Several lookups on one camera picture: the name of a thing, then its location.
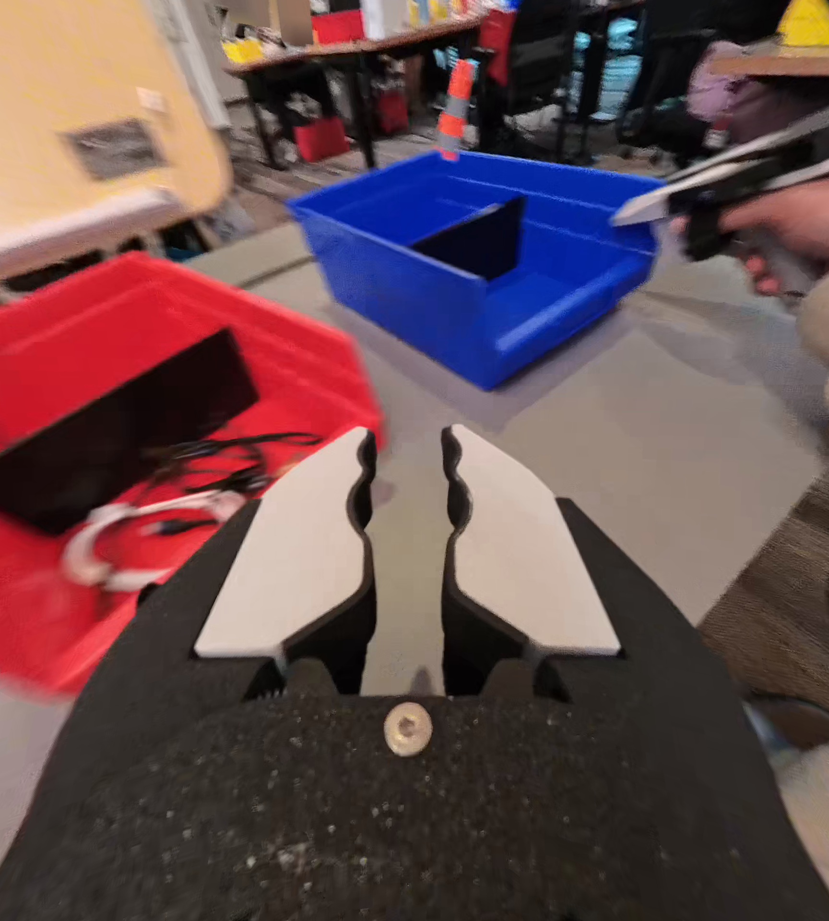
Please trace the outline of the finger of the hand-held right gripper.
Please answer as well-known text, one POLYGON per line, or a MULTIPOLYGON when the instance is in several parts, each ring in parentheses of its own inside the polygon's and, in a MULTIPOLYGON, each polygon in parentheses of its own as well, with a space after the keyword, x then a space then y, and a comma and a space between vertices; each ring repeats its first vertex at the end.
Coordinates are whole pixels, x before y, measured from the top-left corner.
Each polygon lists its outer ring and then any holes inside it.
POLYGON ((829 175, 829 121, 807 119, 781 131, 757 137, 687 167, 667 180, 663 190, 688 190, 732 178, 748 167, 770 167, 761 180, 766 190, 779 190, 829 175))
POLYGON ((780 171, 780 166, 777 159, 755 159, 702 169, 627 201, 613 215, 612 223, 645 224, 692 213, 702 206, 726 208, 829 176, 829 159, 788 172, 780 171))

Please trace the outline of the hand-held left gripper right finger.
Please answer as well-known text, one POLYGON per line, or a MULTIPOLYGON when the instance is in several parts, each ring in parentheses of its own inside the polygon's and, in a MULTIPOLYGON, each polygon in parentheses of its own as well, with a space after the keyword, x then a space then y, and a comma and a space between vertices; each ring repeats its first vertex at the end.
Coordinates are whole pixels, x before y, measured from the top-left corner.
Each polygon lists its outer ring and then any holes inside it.
POLYGON ((465 425, 441 432, 451 526, 441 586, 448 695, 477 695, 503 661, 616 659, 610 617, 555 493, 465 425))

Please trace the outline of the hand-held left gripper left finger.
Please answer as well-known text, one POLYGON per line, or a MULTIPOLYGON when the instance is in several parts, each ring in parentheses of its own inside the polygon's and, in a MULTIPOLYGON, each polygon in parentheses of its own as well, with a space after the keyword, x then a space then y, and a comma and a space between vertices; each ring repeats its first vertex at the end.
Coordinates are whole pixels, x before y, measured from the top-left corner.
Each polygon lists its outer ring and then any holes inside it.
POLYGON ((361 690, 377 622, 372 547, 375 434, 329 442, 262 496, 198 635, 201 660, 268 659, 285 675, 320 661, 340 694, 361 690))

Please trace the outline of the black braided cable orange plugs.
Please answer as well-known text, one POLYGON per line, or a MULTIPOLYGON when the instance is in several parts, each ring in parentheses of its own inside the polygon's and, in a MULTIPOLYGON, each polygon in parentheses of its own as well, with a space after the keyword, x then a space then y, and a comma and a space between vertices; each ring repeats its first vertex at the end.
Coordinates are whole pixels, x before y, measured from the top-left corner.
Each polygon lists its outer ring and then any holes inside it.
POLYGON ((219 527, 247 501, 268 487, 322 446, 323 436, 301 431, 255 436, 207 438, 164 450, 145 493, 169 485, 184 497, 220 492, 235 496, 223 501, 224 509, 184 508, 149 512, 140 527, 144 537, 177 537, 190 531, 219 527))

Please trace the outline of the blue plastic bin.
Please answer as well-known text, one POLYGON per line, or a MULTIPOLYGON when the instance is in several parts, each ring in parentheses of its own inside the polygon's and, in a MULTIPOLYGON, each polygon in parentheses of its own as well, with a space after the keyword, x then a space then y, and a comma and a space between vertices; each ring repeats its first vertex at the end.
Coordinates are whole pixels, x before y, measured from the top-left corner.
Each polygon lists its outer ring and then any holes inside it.
POLYGON ((558 350, 651 276, 647 224, 614 226, 656 178, 465 152, 438 153, 288 203, 333 299, 482 390, 558 350), (409 245, 526 196, 520 263, 486 282, 409 245))

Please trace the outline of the red plastic bin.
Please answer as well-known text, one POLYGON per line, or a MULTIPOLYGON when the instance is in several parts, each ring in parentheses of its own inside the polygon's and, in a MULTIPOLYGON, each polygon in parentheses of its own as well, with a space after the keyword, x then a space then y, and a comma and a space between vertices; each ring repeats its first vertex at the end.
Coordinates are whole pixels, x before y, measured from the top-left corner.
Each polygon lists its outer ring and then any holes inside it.
MULTIPOLYGON (((136 252, 0 307, 0 451, 224 328, 258 401, 204 439, 301 431, 324 446, 362 426, 383 447, 385 417, 347 334, 136 252)), ((169 485, 146 494, 154 475, 107 504, 182 496, 169 485)), ((49 536, 0 515, 0 676, 44 694, 76 694, 134 612, 136 591, 63 573, 86 518, 49 536)))

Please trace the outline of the grey desk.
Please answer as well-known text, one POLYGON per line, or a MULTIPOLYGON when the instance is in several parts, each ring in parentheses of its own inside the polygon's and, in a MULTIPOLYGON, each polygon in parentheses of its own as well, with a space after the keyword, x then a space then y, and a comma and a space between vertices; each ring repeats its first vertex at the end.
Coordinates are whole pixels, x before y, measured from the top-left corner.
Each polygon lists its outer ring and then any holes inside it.
POLYGON ((708 609, 770 532, 811 449, 672 357, 629 297, 508 392, 480 394, 338 305, 307 261, 257 284, 362 335, 390 418, 374 482, 378 621, 364 696, 249 699, 244 666, 170 657, 247 511, 160 590, 63 723, 0 867, 0 919, 776 919, 829 893, 725 668, 674 606, 708 609), (624 651, 569 657, 555 699, 426 697, 433 739, 389 752, 403 692, 441 688, 453 526, 441 430, 538 475, 624 651))

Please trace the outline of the person's right hand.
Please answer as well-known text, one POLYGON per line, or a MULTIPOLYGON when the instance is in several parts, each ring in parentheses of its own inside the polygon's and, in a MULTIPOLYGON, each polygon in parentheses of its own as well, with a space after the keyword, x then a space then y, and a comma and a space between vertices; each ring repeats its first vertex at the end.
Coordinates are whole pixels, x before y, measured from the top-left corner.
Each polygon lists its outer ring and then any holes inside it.
POLYGON ((721 213, 724 234, 765 231, 796 259, 813 267, 814 281, 829 273, 829 178, 767 193, 721 213))

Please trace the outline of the black bin divider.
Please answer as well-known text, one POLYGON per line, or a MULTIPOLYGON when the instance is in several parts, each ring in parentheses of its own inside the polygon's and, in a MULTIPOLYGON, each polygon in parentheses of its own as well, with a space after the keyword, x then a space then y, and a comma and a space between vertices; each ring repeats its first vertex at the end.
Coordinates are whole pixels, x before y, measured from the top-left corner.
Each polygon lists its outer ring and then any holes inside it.
POLYGON ((409 248, 451 269, 492 282, 515 270, 521 259, 524 195, 498 202, 409 248))
POLYGON ((49 536, 157 471, 258 401, 224 328, 0 451, 0 515, 49 536))

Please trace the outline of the orange traffic cone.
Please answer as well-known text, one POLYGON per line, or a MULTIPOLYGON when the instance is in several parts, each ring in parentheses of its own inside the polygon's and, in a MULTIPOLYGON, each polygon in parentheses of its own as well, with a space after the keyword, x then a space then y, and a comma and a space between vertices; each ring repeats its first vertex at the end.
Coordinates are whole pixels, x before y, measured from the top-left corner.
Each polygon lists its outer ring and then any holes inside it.
POLYGON ((447 162, 459 159, 469 121, 473 83, 474 62, 458 60, 451 72, 446 103, 437 124, 436 150, 447 162))

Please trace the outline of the wooden background table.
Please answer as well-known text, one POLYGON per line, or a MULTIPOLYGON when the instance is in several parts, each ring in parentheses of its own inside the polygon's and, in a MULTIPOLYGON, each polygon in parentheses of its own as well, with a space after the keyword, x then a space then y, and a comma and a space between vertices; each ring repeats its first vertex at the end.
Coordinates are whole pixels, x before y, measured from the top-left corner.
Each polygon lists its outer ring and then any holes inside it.
POLYGON ((377 167, 373 138, 371 67, 380 56, 401 61, 419 53, 456 46, 461 58, 474 54, 481 26, 488 12, 484 9, 468 16, 453 17, 436 24, 408 29, 385 39, 353 40, 327 45, 312 44, 276 52, 247 63, 228 63, 224 71, 242 82, 246 88, 249 111, 261 143, 264 162, 271 169, 284 171, 285 165, 274 153, 271 138, 260 114, 262 84, 275 75, 306 63, 330 66, 343 75, 344 86, 351 103, 355 140, 367 169, 377 167))

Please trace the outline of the red plastic basket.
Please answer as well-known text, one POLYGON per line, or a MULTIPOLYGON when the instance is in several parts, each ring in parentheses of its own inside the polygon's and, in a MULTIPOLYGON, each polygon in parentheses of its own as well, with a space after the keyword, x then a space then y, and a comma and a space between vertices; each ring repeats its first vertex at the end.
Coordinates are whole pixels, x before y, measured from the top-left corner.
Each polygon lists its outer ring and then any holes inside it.
POLYGON ((319 14, 312 17, 311 23, 313 43, 317 45, 345 44, 366 38, 359 8, 319 14))

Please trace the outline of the wooden book stand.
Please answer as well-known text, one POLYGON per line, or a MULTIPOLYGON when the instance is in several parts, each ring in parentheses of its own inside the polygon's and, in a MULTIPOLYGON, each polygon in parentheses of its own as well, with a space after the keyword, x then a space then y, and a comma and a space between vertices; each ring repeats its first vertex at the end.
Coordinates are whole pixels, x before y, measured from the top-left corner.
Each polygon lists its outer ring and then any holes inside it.
POLYGON ((0 285, 210 213, 232 185, 147 2, 0 2, 0 285))

